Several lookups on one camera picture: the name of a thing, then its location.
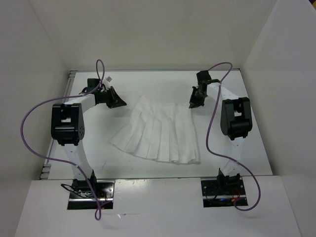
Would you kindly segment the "white pleated skirt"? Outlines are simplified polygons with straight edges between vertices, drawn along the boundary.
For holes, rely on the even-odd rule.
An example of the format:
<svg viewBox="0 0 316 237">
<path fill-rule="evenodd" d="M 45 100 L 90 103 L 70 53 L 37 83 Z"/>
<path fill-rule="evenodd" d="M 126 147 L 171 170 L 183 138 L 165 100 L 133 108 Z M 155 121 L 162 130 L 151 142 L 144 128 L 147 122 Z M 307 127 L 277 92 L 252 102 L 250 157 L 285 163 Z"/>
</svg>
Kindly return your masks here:
<svg viewBox="0 0 316 237">
<path fill-rule="evenodd" d="M 162 103 L 140 97 L 129 121 L 110 142 L 122 152 L 146 160 L 200 163 L 192 112 L 183 103 Z"/>
</svg>

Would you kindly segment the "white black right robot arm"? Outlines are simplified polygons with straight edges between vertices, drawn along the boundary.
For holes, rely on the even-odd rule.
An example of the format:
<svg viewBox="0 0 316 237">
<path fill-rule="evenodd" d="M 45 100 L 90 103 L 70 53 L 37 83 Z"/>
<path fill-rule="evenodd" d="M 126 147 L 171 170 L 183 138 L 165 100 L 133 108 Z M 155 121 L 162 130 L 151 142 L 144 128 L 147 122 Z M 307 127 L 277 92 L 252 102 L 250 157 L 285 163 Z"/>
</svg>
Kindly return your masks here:
<svg viewBox="0 0 316 237">
<path fill-rule="evenodd" d="M 215 107 L 207 129 L 205 144 L 211 154 L 228 159 L 228 162 L 219 168 L 216 178 L 216 194 L 228 194 L 240 181 L 237 166 L 244 140 L 252 130 L 251 105 L 248 97 L 238 97 L 219 83 L 211 83 L 209 87 L 211 97 L 215 99 Z M 209 147 L 210 130 L 219 104 L 221 104 L 220 129 L 226 136 L 225 155 L 214 152 Z"/>
</svg>

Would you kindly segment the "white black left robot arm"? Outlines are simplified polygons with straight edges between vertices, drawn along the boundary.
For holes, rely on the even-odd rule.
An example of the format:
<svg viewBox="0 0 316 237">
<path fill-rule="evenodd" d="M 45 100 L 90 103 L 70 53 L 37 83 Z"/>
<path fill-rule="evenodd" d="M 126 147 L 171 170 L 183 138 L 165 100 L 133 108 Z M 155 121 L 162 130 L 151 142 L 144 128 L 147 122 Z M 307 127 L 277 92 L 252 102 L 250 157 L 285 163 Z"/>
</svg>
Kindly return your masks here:
<svg viewBox="0 0 316 237">
<path fill-rule="evenodd" d="M 74 180 L 72 192 L 93 197 L 98 193 L 97 179 L 88 163 L 83 148 L 85 126 L 83 114 L 98 104 L 106 104 L 110 109 L 126 106 L 111 86 L 101 85 L 85 87 L 79 97 L 66 103 L 52 106 L 51 136 L 64 148 L 69 162 L 73 166 Z"/>
</svg>

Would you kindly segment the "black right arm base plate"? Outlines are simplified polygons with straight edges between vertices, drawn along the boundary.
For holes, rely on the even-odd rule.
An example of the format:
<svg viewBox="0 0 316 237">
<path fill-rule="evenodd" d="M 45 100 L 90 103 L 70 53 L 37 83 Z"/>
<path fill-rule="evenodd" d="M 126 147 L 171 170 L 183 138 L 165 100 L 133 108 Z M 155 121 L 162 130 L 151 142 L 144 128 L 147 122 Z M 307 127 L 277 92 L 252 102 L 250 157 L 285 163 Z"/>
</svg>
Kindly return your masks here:
<svg viewBox="0 0 316 237">
<path fill-rule="evenodd" d="M 231 207 L 235 201 L 237 206 L 248 206 L 242 180 L 221 188 L 216 179 L 202 179 L 200 183 L 204 208 Z"/>
</svg>

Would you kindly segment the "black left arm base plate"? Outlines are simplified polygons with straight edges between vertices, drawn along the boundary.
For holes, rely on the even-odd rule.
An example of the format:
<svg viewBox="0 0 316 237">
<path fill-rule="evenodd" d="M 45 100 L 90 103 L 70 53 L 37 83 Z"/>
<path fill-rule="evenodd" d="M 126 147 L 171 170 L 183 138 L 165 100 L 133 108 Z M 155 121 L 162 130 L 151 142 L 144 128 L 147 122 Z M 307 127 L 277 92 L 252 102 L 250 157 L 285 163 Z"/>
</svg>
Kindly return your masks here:
<svg viewBox="0 0 316 237">
<path fill-rule="evenodd" d="M 93 184 L 101 209 L 113 209 L 115 182 L 99 181 Z M 69 192 L 68 210 L 94 210 L 97 208 L 95 198 L 87 184 L 79 187 L 73 182 L 72 185 L 61 184 Z"/>
</svg>

